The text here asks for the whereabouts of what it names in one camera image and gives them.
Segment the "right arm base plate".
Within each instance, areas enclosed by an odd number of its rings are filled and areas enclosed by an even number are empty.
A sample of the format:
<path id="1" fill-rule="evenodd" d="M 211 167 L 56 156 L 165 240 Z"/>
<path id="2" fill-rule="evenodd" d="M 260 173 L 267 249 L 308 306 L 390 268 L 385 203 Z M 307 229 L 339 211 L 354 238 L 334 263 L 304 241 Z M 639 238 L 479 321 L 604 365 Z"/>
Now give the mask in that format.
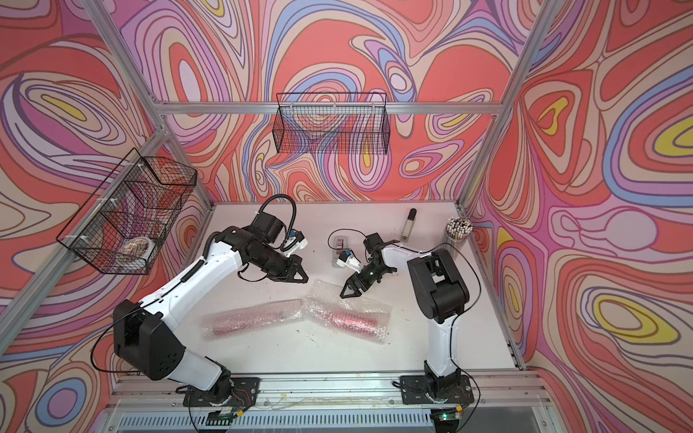
<path id="1" fill-rule="evenodd" d="M 476 401 L 467 375 L 433 380 L 427 375 L 402 375 L 392 382 L 405 405 L 454 404 L 467 407 Z"/>

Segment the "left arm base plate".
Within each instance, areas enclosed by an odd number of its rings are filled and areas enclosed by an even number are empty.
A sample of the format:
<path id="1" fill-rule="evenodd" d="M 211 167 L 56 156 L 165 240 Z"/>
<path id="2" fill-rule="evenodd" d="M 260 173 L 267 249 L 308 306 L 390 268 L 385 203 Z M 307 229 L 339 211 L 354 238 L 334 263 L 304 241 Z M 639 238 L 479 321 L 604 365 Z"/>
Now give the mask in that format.
<path id="1" fill-rule="evenodd" d="M 222 377 L 209 391 L 191 388 L 184 393 L 187 408 L 238 408 L 256 405 L 261 379 L 253 376 Z"/>

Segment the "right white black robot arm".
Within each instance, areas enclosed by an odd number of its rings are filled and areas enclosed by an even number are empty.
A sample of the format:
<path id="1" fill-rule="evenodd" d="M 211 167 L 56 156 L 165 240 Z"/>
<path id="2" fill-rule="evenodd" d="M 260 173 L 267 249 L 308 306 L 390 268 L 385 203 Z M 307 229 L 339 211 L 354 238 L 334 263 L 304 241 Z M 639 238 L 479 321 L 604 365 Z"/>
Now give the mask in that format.
<path id="1" fill-rule="evenodd" d="M 427 252 L 400 245 L 398 240 L 384 241 L 377 233 L 365 236 L 369 258 L 361 263 L 344 250 L 337 265 L 354 273 L 346 280 L 340 297 L 356 298 L 380 283 L 387 274 L 408 272 L 411 292 L 426 317 L 429 348 L 421 375 L 402 375 L 393 382 L 402 402 L 414 404 L 454 404 L 458 409 L 475 401 L 470 377 L 457 362 L 456 320 L 466 312 L 469 289 L 449 250 L 436 246 Z"/>

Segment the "grey tape dispenser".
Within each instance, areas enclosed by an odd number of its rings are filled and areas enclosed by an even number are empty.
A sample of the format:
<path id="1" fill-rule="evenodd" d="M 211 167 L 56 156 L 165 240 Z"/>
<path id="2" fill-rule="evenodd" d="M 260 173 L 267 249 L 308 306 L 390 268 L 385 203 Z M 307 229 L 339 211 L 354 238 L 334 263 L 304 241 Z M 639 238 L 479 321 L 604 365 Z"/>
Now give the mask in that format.
<path id="1" fill-rule="evenodd" d="M 348 239 L 346 236 L 332 236 L 330 245 L 332 247 L 332 266 L 339 268 L 337 260 L 342 252 L 348 249 Z"/>

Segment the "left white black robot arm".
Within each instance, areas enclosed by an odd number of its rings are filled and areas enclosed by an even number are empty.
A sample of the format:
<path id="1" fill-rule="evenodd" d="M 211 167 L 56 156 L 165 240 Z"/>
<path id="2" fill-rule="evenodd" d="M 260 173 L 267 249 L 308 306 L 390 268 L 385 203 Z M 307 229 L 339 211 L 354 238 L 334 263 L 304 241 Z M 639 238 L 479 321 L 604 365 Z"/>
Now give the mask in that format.
<path id="1" fill-rule="evenodd" d="M 195 263 L 141 301 L 115 308 L 115 354 L 153 381 L 191 386 L 213 405 L 226 402 L 234 388 L 229 370 L 186 348 L 175 329 L 227 276 L 249 266 L 275 283 L 306 283 L 297 252 L 307 243 L 302 232 L 263 211 L 246 227 L 213 233 Z"/>

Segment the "bubble wrap sheet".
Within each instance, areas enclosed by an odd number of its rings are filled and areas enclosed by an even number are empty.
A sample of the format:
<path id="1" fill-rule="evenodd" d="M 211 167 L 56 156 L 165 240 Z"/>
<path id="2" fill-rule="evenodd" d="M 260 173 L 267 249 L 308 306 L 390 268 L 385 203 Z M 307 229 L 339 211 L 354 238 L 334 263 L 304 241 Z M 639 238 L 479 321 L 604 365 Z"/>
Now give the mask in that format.
<path id="1" fill-rule="evenodd" d="M 384 344 L 392 307 L 366 297 L 342 299 L 340 292 L 333 283 L 314 281 L 301 300 L 303 316 L 323 328 Z"/>
<path id="2" fill-rule="evenodd" d="M 205 340 L 213 341 L 302 320 L 302 300 L 287 299 L 208 315 L 200 320 L 200 327 Z"/>

